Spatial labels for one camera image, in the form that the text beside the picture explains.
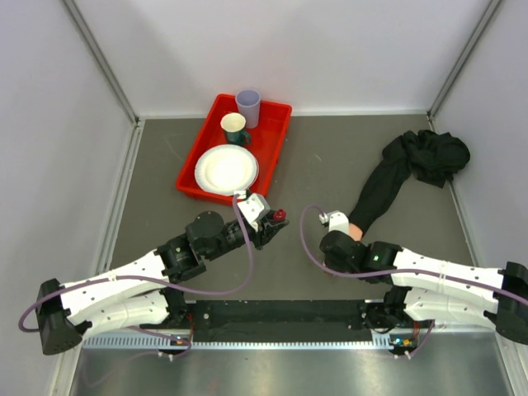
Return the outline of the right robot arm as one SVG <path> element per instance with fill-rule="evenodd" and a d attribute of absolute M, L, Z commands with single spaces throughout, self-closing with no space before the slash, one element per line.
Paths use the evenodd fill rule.
<path fill-rule="evenodd" d="M 366 246 L 341 231 L 327 233 L 319 248 L 329 273 L 391 285 L 384 313 L 394 326 L 411 320 L 471 323 L 527 343 L 527 268 L 522 264 L 465 266 L 392 243 Z"/>

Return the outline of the red nail polish bottle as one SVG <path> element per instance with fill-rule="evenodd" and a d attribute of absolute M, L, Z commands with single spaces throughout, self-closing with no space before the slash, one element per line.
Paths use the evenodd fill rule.
<path fill-rule="evenodd" d="M 273 214 L 273 219 L 275 221 L 284 221 L 286 219 L 286 212 L 283 210 L 283 209 L 278 209 L 274 214 Z"/>

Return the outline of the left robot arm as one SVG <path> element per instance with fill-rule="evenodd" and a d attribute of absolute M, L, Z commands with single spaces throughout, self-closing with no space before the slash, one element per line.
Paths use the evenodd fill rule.
<path fill-rule="evenodd" d="M 287 224 L 284 210 L 225 222 L 205 211 L 185 232 L 139 259 L 100 276 L 40 285 L 35 316 L 42 352 L 68 351 L 103 332 L 140 325 L 182 325 L 187 316 L 181 283 L 205 272 L 205 264 L 248 244 L 260 250 Z"/>

